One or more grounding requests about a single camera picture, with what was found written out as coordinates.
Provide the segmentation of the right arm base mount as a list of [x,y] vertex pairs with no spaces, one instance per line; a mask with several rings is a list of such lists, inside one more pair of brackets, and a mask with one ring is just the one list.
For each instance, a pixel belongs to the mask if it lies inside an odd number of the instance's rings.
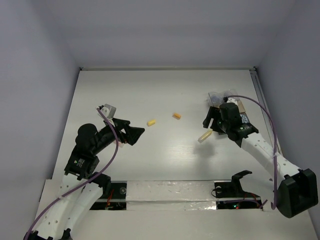
[[260,196],[244,191],[240,179],[252,174],[249,170],[243,170],[234,174],[229,181],[214,183],[211,195],[216,199],[218,210],[262,209],[263,203]]

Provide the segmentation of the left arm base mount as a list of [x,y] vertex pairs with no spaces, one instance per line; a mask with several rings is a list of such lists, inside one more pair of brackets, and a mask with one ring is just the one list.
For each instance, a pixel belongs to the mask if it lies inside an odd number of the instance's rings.
[[104,193],[90,208],[92,211],[122,211],[127,209],[127,182],[112,181],[108,193]]

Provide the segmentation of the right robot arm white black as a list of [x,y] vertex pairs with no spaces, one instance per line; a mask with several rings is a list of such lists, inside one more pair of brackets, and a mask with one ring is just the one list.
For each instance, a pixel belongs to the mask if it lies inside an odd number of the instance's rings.
[[271,180],[254,183],[253,180],[237,179],[230,183],[235,196],[254,192],[271,208],[287,218],[292,218],[319,203],[317,177],[309,168],[302,169],[291,163],[271,146],[250,122],[244,123],[239,107],[225,102],[211,106],[203,121],[203,127],[222,133],[249,153],[271,175]]

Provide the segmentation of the blue patterned tape roll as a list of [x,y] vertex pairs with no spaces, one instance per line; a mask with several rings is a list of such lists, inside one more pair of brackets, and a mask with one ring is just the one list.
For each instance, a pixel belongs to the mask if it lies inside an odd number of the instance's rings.
[[245,114],[241,114],[240,117],[241,117],[242,123],[249,123],[250,122],[248,117]]

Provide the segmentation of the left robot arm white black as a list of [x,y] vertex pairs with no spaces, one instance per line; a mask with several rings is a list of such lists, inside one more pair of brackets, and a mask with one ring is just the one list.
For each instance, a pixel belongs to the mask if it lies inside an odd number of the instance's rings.
[[111,192],[111,178],[95,169],[98,153],[111,143],[133,146],[145,132],[130,121],[114,118],[97,130],[91,123],[82,125],[75,147],[64,168],[56,200],[43,210],[24,236],[26,240],[70,240],[75,229],[99,198]]

